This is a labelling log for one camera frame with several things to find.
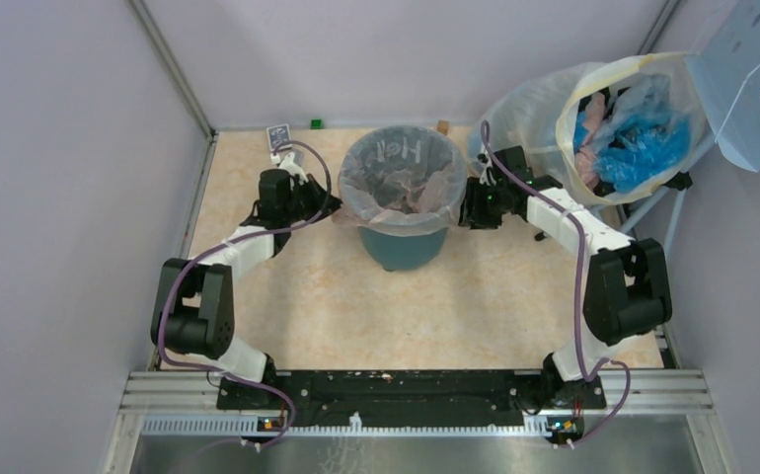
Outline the pink plastic trash bag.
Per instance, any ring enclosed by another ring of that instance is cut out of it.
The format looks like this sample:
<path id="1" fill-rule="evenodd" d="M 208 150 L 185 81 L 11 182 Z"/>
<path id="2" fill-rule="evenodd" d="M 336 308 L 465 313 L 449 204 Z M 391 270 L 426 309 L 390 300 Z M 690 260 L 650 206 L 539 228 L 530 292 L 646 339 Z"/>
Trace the pink plastic trash bag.
<path id="1" fill-rule="evenodd" d="M 456 226 L 468 179 L 459 147 L 412 125 L 381 127 L 356 140 L 338 176 L 341 226 L 415 237 Z"/>

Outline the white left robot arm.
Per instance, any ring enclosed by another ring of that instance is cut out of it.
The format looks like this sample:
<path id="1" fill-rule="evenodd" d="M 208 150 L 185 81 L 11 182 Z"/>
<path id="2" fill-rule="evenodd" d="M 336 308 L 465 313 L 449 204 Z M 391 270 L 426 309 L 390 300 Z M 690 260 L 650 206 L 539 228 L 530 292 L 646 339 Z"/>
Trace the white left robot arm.
<path id="1" fill-rule="evenodd" d="M 163 264 L 150 338 L 162 355 L 189 355 L 191 368 L 243 379 L 241 396 L 265 408 L 276 399 L 278 383 L 266 374 L 267 355 L 235 333 L 234 285 L 277 256 L 295 229 L 331 216 L 342 200 L 313 176 L 281 169 L 261 172 L 258 192 L 227 239 L 195 258 Z"/>

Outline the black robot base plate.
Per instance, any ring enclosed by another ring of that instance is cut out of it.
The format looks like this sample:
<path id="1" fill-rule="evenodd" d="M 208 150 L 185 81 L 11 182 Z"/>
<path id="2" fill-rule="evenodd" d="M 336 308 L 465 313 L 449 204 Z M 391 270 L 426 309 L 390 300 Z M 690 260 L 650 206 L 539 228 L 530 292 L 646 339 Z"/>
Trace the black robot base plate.
<path id="1" fill-rule="evenodd" d="M 344 426 L 358 415 L 368 428 L 519 426 L 533 415 L 603 410 L 599 380 L 557 382 L 538 369 L 270 371 L 268 390 L 222 378 L 221 411 L 272 411 L 295 429 Z"/>

